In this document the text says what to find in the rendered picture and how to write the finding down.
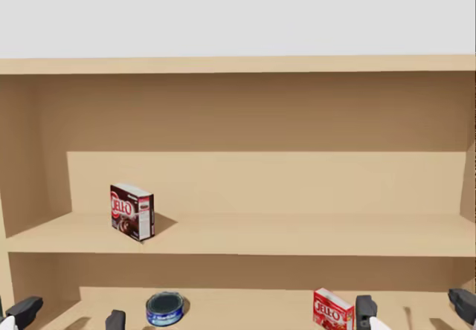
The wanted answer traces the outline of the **red and white carton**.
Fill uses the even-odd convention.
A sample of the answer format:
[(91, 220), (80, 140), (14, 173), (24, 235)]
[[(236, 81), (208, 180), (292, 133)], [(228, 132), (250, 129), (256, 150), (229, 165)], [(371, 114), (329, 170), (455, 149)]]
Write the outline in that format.
[(315, 290), (313, 306), (313, 321), (325, 330), (353, 330), (354, 305), (333, 292), (325, 288)]

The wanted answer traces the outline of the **brown and white carton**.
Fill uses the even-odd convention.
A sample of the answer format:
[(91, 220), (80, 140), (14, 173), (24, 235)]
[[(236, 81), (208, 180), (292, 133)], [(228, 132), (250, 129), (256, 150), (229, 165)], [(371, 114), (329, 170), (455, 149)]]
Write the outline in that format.
[(112, 227), (137, 242), (155, 235), (154, 195), (132, 185), (110, 186)]

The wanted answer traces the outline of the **blue flat can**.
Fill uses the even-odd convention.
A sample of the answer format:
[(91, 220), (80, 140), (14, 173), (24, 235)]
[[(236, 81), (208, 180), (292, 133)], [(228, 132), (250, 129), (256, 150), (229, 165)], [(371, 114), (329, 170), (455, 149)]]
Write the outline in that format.
[(184, 298), (177, 292), (163, 291), (146, 302), (147, 322), (155, 327), (177, 323), (184, 316)]

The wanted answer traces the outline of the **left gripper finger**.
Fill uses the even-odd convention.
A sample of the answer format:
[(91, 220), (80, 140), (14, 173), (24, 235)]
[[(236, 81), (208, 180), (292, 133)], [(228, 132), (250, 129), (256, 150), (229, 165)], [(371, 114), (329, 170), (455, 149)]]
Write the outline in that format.
[(105, 321), (106, 330), (126, 330), (126, 313), (120, 310), (112, 310)]
[(32, 296), (24, 299), (0, 315), (0, 330), (25, 330), (43, 307), (43, 298)]

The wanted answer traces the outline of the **pale wooden shelf unit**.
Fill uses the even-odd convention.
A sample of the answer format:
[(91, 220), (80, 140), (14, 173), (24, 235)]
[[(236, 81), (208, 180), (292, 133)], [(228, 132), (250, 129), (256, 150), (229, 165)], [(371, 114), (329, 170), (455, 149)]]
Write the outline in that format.
[[(473, 54), (0, 58), (0, 296), (31, 330), (320, 330), (312, 293), (393, 330), (470, 330)], [(110, 186), (154, 195), (112, 227)], [(175, 324), (146, 302), (184, 298)]]

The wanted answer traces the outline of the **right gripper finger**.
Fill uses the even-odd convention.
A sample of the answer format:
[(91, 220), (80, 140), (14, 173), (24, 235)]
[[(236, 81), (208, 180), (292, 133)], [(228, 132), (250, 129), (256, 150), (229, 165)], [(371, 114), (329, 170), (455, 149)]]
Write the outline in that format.
[(458, 317), (470, 326), (476, 326), (476, 294), (462, 288), (451, 288), (448, 298)]
[(391, 330), (377, 318), (377, 304), (370, 295), (356, 297), (356, 330)]

